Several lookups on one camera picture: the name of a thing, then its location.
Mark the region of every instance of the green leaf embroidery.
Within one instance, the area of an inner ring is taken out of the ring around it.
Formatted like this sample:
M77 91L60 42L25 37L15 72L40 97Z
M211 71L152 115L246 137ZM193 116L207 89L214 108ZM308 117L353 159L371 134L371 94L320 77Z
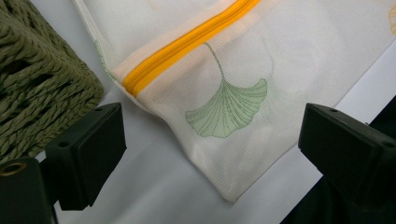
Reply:
M186 112L191 127L202 137L226 138L235 130L248 126L260 110L267 95L267 82L261 78L250 88L235 87L224 77L219 59L205 43L218 63L221 83L216 94L199 109Z

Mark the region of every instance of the white table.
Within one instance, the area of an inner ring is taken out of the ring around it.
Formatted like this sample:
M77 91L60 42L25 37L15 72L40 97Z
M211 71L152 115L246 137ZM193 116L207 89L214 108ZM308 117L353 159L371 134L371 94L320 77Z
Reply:
M107 78L70 1L32 0L105 86L102 105L122 102L127 147L91 208L65 212L67 223L279 223L320 179L297 147L281 157L236 203L226 203L184 156L171 130L139 109ZM396 42L336 107L371 122L396 94Z

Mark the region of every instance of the yellow zipper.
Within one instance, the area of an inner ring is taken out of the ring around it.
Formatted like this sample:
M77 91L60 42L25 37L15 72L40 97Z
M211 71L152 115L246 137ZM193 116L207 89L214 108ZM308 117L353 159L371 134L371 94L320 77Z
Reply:
M136 97L147 85L192 50L238 21L261 0L236 0L230 7L158 50L139 64L122 81L122 86Z

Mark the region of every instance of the green wicker basket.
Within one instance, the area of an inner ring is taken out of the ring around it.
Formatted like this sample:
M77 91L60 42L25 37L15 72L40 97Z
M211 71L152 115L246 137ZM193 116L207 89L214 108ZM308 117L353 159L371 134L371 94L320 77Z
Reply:
M102 86L27 0L0 0L0 163L35 156Z

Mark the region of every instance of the white fabric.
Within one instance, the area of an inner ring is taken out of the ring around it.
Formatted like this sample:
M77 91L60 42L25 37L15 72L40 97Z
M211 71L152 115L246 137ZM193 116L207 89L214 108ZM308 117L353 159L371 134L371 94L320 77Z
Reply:
M233 3L74 1L119 83ZM335 105L394 40L383 2L274 2L261 1L135 99L169 124L190 161L232 202L296 143L304 105Z

